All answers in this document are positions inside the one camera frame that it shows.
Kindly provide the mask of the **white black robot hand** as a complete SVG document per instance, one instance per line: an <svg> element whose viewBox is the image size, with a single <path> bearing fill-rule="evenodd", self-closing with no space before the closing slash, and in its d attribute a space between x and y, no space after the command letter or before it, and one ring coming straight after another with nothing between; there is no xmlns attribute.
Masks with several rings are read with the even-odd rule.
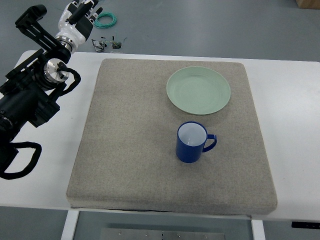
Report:
<svg viewBox="0 0 320 240"><path fill-rule="evenodd" d="M95 10L98 0L73 0L69 3L58 21L57 40L67 39L78 45L86 42L93 30L94 22L103 8Z"/></svg>

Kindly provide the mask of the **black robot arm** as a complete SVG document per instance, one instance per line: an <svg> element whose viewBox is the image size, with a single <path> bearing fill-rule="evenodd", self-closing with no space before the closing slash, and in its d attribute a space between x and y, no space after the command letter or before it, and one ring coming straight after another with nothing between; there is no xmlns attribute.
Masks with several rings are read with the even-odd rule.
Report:
<svg viewBox="0 0 320 240"><path fill-rule="evenodd" d="M14 158L18 145L13 140L30 122L38 127L60 109L56 101L73 91L81 81L79 74L66 66L72 54L71 44L58 41L39 24L47 13L44 5L29 7L15 22L21 33L41 49L15 67L0 87L0 159Z"/></svg>

